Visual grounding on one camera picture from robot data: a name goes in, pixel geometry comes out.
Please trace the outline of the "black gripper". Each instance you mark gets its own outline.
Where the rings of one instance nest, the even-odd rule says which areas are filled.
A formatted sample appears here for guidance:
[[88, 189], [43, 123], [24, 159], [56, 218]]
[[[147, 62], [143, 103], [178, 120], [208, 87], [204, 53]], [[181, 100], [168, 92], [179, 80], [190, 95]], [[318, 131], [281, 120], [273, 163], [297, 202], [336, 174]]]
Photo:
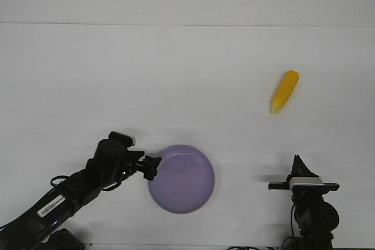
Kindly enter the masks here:
[[[299, 155], [295, 155], [292, 164], [291, 177], [318, 177], [318, 175], [314, 174], [307, 168]], [[339, 188], [340, 185], [337, 183], [290, 184], [287, 182], [269, 182], [268, 184], [269, 190], [290, 190], [296, 198], [308, 196], [321, 198], [330, 191], [338, 191]]]
[[153, 180], [157, 175], [157, 168], [162, 160], [161, 157], [145, 156], [144, 151], [128, 150], [125, 154], [124, 173], [134, 174], [141, 172], [147, 180]]

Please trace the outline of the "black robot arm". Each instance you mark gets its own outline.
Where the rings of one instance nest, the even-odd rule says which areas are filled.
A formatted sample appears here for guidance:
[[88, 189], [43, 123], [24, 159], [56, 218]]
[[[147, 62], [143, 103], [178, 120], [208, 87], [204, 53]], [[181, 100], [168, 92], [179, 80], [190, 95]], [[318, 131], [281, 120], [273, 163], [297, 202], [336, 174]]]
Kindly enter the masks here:
[[85, 168], [67, 176], [30, 209], [1, 230], [1, 249], [35, 249], [79, 209], [102, 191], [111, 191], [141, 172], [147, 180], [157, 175], [160, 157], [130, 151], [132, 139], [107, 138], [99, 141]]
[[323, 198], [330, 191], [338, 191], [337, 183], [325, 183], [311, 172], [299, 155], [294, 156], [292, 169], [284, 182], [269, 182], [269, 190], [289, 190], [292, 201], [290, 226], [298, 225], [299, 235], [291, 228], [291, 235], [282, 249], [332, 249], [332, 231], [339, 225], [337, 210]]

